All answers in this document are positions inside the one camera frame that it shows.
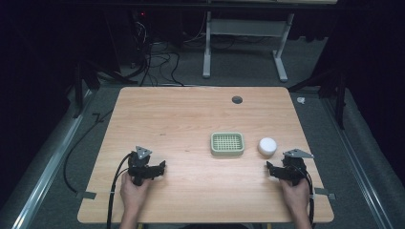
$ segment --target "hand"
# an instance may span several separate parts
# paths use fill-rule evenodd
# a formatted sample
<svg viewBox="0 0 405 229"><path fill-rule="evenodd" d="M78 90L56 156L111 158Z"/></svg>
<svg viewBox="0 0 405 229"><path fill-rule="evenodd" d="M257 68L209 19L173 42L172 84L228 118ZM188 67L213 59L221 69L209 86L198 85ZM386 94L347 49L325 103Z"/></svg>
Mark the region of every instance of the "hand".
<svg viewBox="0 0 405 229"><path fill-rule="evenodd" d="M120 228L135 228L150 182L150 179L145 179L141 186L137 186L132 182L132 178L128 173L122 175L120 193L124 203L124 214L122 215Z"/></svg>
<svg viewBox="0 0 405 229"><path fill-rule="evenodd" d="M284 200L291 212L295 227L311 228L307 214L309 204L309 186L305 179L301 179L296 186L291 181L280 179L283 187Z"/></svg>

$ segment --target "finger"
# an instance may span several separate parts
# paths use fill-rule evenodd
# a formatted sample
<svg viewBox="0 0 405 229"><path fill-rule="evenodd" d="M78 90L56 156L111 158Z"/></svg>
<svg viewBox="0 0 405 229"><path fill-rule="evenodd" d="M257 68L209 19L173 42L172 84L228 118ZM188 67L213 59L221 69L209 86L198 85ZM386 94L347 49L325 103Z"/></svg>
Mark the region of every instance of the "finger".
<svg viewBox="0 0 405 229"><path fill-rule="evenodd" d="M298 183L297 186L300 186L300 187L303 187L303 188L309 188L309 185L308 185L307 181L304 178L300 179L300 182Z"/></svg>
<svg viewBox="0 0 405 229"><path fill-rule="evenodd" d="M283 187L283 189L285 188L289 188L292 186L292 182L290 180L285 180L285 179L279 179L281 186Z"/></svg>
<svg viewBox="0 0 405 229"><path fill-rule="evenodd" d="M149 187L149 185L150 185L150 183L152 182L152 179L145 179L144 181L143 181L143 183L142 183L142 186L141 187L143 187L143 188L148 188Z"/></svg>
<svg viewBox="0 0 405 229"><path fill-rule="evenodd" d="M121 178L121 183L122 184L126 183L128 181L128 179L131 180L131 177L129 176L128 172L123 173L122 178Z"/></svg>

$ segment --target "power cord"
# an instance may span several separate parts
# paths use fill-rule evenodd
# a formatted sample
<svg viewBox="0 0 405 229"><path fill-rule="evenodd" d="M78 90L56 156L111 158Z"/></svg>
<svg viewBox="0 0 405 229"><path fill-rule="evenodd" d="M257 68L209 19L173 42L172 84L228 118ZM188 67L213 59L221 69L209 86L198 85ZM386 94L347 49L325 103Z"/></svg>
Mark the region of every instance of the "power cord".
<svg viewBox="0 0 405 229"><path fill-rule="evenodd" d="M308 171L306 171L306 173L304 174L299 168L297 168L296 166L292 165L292 167L294 167L297 171L299 171L305 178L305 180L308 183L309 186L309 223L312 226L312 228L315 227L315 224L313 224L313 215L314 215L314 211L315 211L315 206L314 206L314 195L313 195L313 186L312 186L312 178L310 177L310 174L308 173Z"/></svg>
<svg viewBox="0 0 405 229"><path fill-rule="evenodd" d="M114 175L114 180L111 185L111 191L110 191L110 199L108 200L108 215L107 215L107 229L111 228L111 218L113 215L113 204L114 204L114 194L116 193L116 183L119 178L119 176L126 170L120 172L122 164L125 162L125 160L130 156L131 154L128 154L125 156L125 158L119 163L119 166L117 168L116 174Z"/></svg>
<svg viewBox="0 0 405 229"><path fill-rule="evenodd" d="M75 193L75 195L77 196L77 194L79 193L76 188L74 188L68 180L68 176L67 176L67 167L68 167L68 161L69 161L69 157L71 156L72 152L75 150L75 148L77 147L77 145L84 139L84 137L93 130L93 128L100 122L103 122L104 118L111 114L113 112L113 110L109 111L108 113L106 113L105 115L103 115L101 118L98 118L96 120L96 122L84 133L84 135L75 143L75 145L72 147L72 149L69 151L69 153L66 155L65 161L63 163L63 179L65 180L65 184L66 186L68 186L68 188Z"/></svg>

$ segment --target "desk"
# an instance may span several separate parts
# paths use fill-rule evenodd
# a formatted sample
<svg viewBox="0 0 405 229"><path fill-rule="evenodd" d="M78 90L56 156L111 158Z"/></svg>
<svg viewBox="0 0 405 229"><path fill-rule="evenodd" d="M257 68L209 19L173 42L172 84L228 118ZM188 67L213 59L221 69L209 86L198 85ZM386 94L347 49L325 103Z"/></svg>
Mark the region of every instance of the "desk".
<svg viewBox="0 0 405 229"><path fill-rule="evenodd" d="M232 102L233 96L243 99ZM210 136L239 132L245 152L214 157ZM78 212L81 222L104 222L114 173L136 145L152 150L150 165L166 160L164 177L156 178L139 222L287 222L291 221L276 178L257 145L270 136L278 143L269 159L282 166L282 152L310 152L285 88L124 88L100 148L88 192ZM305 159L314 187L323 187L313 159ZM113 221L123 212L119 185ZM333 212L327 197L315 199L315 222Z"/></svg>

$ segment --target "green basket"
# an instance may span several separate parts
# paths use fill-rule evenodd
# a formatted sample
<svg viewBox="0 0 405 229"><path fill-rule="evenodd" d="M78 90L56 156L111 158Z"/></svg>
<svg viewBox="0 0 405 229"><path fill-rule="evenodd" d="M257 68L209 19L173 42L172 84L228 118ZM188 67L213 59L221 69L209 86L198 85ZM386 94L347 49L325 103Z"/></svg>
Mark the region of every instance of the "green basket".
<svg viewBox="0 0 405 229"><path fill-rule="evenodd" d="M214 133L211 135L213 156L240 156L244 153L244 137L240 133Z"/></svg>

